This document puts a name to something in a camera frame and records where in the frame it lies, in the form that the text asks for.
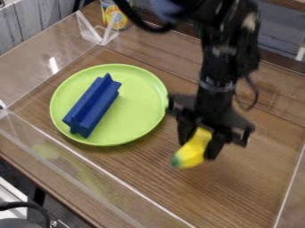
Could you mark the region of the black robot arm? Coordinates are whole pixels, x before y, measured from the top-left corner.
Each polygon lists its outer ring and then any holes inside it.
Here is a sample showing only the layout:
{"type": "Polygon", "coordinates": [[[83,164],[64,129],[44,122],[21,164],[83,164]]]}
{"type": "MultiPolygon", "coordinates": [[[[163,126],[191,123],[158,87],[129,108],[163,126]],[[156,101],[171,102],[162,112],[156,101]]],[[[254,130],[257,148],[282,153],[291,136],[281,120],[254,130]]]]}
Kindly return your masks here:
{"type": "Polygon", "coordinates": [[[196,94],[171,94],[168,113],[178,120],[182,145],[195,131],[212,133],[200,157],[214,160],[227,143],[244,147],[254,124],[234,109],[235,86],[258,69],[259,11],[253,0],[152,0],[160,27],[150,26],[125,0],[113,0],[133,24],[150,33],[166,33],[191,20],[202,43],[202,70],[196,94]]]}

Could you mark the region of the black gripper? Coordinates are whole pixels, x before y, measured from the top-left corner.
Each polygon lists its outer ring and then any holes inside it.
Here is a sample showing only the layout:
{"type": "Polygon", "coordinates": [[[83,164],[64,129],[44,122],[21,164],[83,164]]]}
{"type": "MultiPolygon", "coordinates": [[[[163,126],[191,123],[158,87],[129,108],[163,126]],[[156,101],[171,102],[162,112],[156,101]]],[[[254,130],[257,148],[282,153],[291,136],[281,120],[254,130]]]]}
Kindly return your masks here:
{"type": "Polygon", "coordinates": [[[232,105],[234,91],[216,93],[199,89],[196,94],[171,94],[168,113],[178,121],[179,145],[191,138],[194,130],[202,127],[212,132],[204,158],[215,160],[223,146],[234,143],[244,147],[254,124],[238,113],[232,105]]]}

